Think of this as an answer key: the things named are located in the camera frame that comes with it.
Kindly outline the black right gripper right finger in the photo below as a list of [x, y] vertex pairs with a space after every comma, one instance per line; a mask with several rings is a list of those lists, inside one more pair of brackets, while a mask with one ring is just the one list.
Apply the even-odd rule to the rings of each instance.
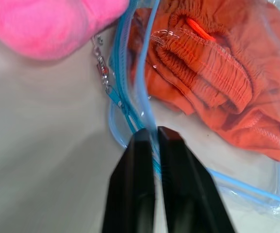
[[168, 232], [235, 232], [212, 176], [181, 135], [160, 126], [158, 140]]

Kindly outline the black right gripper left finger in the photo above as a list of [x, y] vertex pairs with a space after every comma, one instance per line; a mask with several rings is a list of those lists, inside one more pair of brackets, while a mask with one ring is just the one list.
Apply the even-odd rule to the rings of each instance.
[[110, 176], [102, 232], [151, 233], [154, 207], [152, 149], [148, 131], [141, 129]]

